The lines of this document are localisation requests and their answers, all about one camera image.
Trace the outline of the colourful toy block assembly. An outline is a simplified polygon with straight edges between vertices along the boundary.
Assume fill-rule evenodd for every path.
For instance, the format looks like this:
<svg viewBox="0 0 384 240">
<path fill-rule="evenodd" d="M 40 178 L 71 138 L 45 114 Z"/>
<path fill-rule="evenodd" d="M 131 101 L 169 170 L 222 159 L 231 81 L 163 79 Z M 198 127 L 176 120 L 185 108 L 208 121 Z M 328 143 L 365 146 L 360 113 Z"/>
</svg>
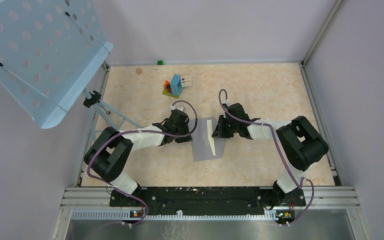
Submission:
<svg viewBox="0 0 384 240">
<path fill-rule="evenodd" d="M 190 75 L 181 76 L 175 74 L 171 81 L 166 80 L 163 84 L 162 94 L 178 99 L 184 88 L 192 86 L 192 77 Z"/>
</svg>

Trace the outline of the beige letter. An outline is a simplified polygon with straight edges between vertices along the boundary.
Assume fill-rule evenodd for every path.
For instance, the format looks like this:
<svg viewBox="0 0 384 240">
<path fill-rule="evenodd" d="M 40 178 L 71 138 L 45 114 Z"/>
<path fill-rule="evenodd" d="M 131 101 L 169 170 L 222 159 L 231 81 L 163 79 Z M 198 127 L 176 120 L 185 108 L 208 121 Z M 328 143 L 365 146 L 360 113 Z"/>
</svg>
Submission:
<svg viewBox="0 0 384 240">
<path fill-rule="evenodd" d="M 209 142 L 210 150 L 213 156 L 216 156 L 216 146 L 215 146 L 215 141 L 214 138 L 212 137 L 213 134 L 213 121 L 211 119 L 208 119 L 206 121 L 207 124 L 207 139 Z"/>
</svg>

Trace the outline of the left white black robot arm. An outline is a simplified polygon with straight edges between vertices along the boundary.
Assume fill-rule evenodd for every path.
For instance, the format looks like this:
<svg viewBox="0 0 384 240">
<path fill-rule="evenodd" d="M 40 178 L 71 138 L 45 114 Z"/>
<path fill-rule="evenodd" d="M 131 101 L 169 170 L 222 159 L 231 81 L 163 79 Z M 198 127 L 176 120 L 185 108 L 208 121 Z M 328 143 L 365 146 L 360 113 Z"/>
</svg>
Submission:
<svg viewBox="0 0 384 240">
<path fill-rule="evenodd" d="M 111 126 L 105 128 L 84 156 L 87 174 L 122 191 L 121 200 L 127 206 L 136 206 L 141 198 L 137 191 L 139 184 L 124 170 L 130 153 L 171 142 L 190 142 L 189 121 L 184 111 L 172 109 L 163 122 L 147 127 L 127 131 L 119 131 Z"/>
</svg>

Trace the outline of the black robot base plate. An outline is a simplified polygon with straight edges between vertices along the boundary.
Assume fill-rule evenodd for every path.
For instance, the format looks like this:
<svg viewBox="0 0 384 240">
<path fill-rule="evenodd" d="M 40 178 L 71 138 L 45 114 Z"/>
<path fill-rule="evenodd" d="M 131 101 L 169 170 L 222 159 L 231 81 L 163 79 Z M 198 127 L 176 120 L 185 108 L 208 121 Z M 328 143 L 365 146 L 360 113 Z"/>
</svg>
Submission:
<svg viewBox="0 0 384 240">
<path fill-rule="evenodd" d="M 306 199 L 301 189 L 283 193 L 278 188 L 259 186 L 236 187 L 140 187 L 133 197 L 111 191 L 111 207 L 148 206 L 149 216 L 242 216 L 263 215 L 275 207 L 304 207 Z"/>
</svg>

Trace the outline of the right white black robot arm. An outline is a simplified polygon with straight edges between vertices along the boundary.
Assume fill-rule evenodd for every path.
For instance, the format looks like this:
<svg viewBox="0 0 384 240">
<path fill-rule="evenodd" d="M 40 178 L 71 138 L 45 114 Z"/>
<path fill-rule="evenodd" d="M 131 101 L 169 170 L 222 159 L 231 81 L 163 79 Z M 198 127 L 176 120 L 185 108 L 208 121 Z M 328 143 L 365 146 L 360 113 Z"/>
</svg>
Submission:
<svg viewBox="0 0 384 240">
<path fill-rule="evenodd" d="M 249 118 L 240 103 L 221 104 L 220 115 L 213 138 L 229 139 L 238 134 L 248 140 L 272 140 L 285 168 L 274 182 L 267 197 L 269 206 L 287 206 L 293 192 L 302 188 L 305 172 L 319 162 L 329 146 L 305 116 L 298 116 L 286 124 L 277 121 Z"/>
</svg>

